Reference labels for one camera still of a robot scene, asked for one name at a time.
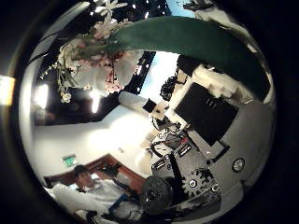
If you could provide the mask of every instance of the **green sign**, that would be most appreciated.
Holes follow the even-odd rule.
[[[74,166],[78,163],[76,161],[76,156],[75,155],[64,157],[63,160],[66,164],[66,167],[71,167],[71,166]]]

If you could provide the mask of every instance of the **large green leaf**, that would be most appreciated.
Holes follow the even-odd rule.
[[[168,51],[209,63],[243,82],[260,99],[269,91],[266,74],[252,52],[234,35],[215,24],[184,17],[137,21],[111,37],[106,50]]]

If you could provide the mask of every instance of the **ceiling light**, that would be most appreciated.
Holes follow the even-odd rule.
[[[0,105],[11,105],[15,79],[0,75]]]
[[[147,13],[146,13],[146,15],[144,16],[144,18],[145,18],[145,19],[147,19],[147,18],[148,18],[148,16],[149,16],[149,14],[150,14],[150,13],[149,13],[149,12],[147,12]]]
[[[49,94],[49,86],[47,84],[38,86],[36,88],[35,101],[42,109],[46,109]]]
[[[137,74],[139,75],[142,69],[142,65],[139,65],[138,70],[137,70]]]
[[[97,91],[91,91],[90,95],[93,99],[92,112],[95,114],[100,105],[100,94]]]
[[[104,9],[104,7],[96,7],[94,12],[100,12]]]

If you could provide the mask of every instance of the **dark hair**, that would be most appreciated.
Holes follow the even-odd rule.
[[[89,172],[89,170],[84,165],[77,165],[74,168],[74,175],[75,177],[78,177],[79,174]]]

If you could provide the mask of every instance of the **person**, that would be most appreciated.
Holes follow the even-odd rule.
[[[61,184],[55,186],[52,192],[60,203],[71,212],[86,210],[86,218],[90,223],[135,223],[143,214],[143,209],[137,201],[130,198],[127,190],[111,179],[92,179],[91,173],[84,165],[74,168],[76,181],[81,188],[75,192]]]

